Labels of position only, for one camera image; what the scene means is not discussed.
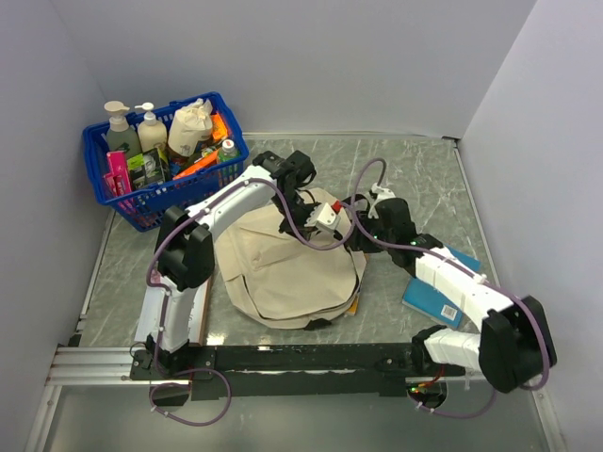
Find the beige canvas backpack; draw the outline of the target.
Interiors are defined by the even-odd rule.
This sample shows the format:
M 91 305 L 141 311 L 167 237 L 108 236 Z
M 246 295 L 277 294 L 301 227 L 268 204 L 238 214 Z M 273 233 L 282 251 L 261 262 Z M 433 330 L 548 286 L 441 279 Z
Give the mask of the beige canvas backpack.
M 306 329 L 344 314 L 359 292 L 367 259 L 343 247 L 314 250 L 279 232 L 274 204 L 245 214 L 214 245 L 232 304 L 272 329 Z

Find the orange treehouse book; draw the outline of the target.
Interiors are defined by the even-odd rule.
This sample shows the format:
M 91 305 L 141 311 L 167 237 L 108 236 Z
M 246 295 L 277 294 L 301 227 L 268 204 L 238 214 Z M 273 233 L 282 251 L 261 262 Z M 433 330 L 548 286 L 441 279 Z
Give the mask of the orange treehouse book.
M 353 251 L 350 254 L 350 257 L 356 275 L 356 284 L 352 293 L 352 297 L 350 298 L 350 306 L 345 312 L 345 315 L 356 315 L 362 290 L 362 283 L 367 268 L 367 255 L 360 251 Z

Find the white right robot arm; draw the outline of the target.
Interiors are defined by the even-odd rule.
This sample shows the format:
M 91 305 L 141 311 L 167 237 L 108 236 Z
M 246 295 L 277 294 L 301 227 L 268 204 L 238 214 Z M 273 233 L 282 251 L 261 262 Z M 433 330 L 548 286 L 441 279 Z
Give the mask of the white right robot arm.
M 396 266 L 445 297 L 478 329 L 465 333 L 440 325 L 417 333 L 411 362 L 418 373 L 431 375 L 442 365 L 463 367 L 482 373 L 503 394 L 547 383 L 557 354 L 539 300 L 519 299 L 493 286 L 440 240 L 419 233 L 401 198 L 351 216 L 355 230 L 349 246 L 387 252 Z

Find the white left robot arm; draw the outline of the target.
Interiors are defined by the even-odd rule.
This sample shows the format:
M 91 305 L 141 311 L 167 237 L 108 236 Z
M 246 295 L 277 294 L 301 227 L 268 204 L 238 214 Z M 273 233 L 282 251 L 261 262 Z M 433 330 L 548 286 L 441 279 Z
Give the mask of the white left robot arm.
M 214 242 L 236 220 L 272 201 L 285 217 L 279 232 L 307 241 L 317 229 L 307 224 L 317 202 L 306 202 L 299 190 L 316 177 L 305 153 L 282 158 L 259 154 L 250 166 L 216 194 L 184 210 L 166 210 L 160 226 L 147 286 L 162 294 L 158 318 L 146 340 L 153 368 L 164 378 L 181 375 L 187 364 L 188 321 L 197 289 L 213 275 Z

